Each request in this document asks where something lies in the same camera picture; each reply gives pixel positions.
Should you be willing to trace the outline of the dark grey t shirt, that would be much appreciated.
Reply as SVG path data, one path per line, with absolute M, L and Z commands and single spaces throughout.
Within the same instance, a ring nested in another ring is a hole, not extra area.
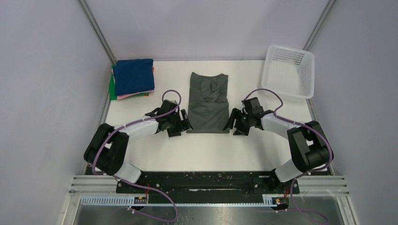
M 203 76 L 192 73 L 190 77 L 188 119 L 191 134 L 228 134 L 225 130 L 229 120 L 227 99 L 228 76 Z

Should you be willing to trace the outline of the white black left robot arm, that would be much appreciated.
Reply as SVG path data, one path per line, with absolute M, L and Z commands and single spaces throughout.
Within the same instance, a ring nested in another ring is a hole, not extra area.
M 125 161 L 127 147 L 140 138 L 166 131 L 169 137 L 192 130 L 186 110 L 176 101 L 164 100 L 161 107 L 126 125 L 101 124 L 84 153 L 84 160 L 100 171 L 128 182 L 135 193 L 145 188 L 142 171 Z

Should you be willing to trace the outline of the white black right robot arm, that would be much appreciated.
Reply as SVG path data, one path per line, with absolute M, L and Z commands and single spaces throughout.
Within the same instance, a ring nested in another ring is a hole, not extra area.
M 234 108 L 224 130 L 235 129 L 234 135 L 247 136 L 251 128 L 269 131 L 289 143 L 291 159 L 271 172 L 269 187 L 275 193 L 283 192 L 288 181 L 328 165 L 334 155 L 317 121 L 300 123 L 264 110 L 259 100 L 243 100 L 243 109 Z

